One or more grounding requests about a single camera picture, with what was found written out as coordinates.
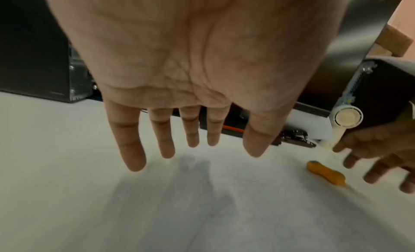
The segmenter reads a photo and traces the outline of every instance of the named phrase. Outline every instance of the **orange earplug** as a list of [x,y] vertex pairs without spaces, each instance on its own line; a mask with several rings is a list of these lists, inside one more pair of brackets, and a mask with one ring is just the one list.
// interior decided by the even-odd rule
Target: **orange earplug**
[[327,181],[334,185],[346,185],[346,178],[342,173],[331,170],[317,161],[309,161],[307,163],[307,170],[327,179]]

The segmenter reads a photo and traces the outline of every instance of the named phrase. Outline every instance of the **finger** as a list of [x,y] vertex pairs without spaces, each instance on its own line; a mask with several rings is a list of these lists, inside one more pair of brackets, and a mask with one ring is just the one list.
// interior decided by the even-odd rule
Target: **finger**
[[250,113],[243,133],[243,146],[253,157],[260,157],[279,135],[287,116],[277,112]]
[[407,133],[379,142],[361,144],[352,148],[352,153],[361,158],[385,156],[399,151],[415,148],[415,134]]
[[406,194],[415,193],[415,174],[409,173],[402,184],[399,186],[399,189]]
[[179,109],[183,127],[186,132],[187,144],[190,147],[199,145],[199,113],[200,105],[182,107]]
[[349,154],[343,161],[343,166],[347,169],[353,168],[357,161],[360,160],[360,157]]
[[172,113],[173,108],[148,110],[148,115],[159,144],[160,153],[164,158],[172,158],[175,153],[170,125]]
[[223,123],[229,113],[230,105],[223,108],[207,109],[207,143],[215,146],[219,143],[220,134],[222,133]]
[[347,134],[338,142],[333,151],[338,153],[345,148],[353,148],[361,143],[386,140],[414,127],[413,122],[394,122],[390,124],[370,127]]
[[140,171],[146,165],[146,155],[138,134],[140,109],[117,104],[104,98],[109,126],[128,169]]
[[379,159],[371,167],[371,169],[364,175],[363,179],[366,183],[374,184],[389,170],[402,165],[404,161],[397,155],[392,154]]

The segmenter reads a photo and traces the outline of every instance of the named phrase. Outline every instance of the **hand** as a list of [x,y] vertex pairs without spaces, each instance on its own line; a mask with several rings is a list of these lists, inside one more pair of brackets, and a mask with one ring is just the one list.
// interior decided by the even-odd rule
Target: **hand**
[[347,134],[334,148],[350,148],[344,166],[352,168],[362,158],[381,157],[364,176],[369,184],[395,167],[405,167],[409,174],[400,185],[404,193],[415,192],[415,121],[395,122]]
[[138,134],[148,109],[161,154],[179,108],[188,145],[219,141],[232,102],[251,112],[243,145],[260,156],[335,36],[345,0],[48,0],[102,91],[111,129],[132,171],[146,159]]

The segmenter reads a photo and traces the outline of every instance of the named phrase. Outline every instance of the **white table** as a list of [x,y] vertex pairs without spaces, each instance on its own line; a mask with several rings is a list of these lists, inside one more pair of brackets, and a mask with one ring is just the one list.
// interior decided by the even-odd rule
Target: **white table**
[[[171,122],[176,156],[164,160],[142,114],[148,164],[131,173],[101,102],[0,93],[0,251],[413,251],[403,171],[371,186],[361,179],[370,162],[346,171],[344,154],[288,144],[254,159],[239,138],[209,147],[204,130],[190,149]],[[307,172],[313,159],[348,187]]]

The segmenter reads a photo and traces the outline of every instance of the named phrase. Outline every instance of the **orange stripe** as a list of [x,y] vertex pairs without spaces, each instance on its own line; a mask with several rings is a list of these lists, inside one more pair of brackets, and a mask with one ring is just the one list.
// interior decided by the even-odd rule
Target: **orange stripe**
[[223,128],[227,129],[227,130],[243,133],[243,129],[235,128],[235,127],[232,127],[232,126],[224,125]]

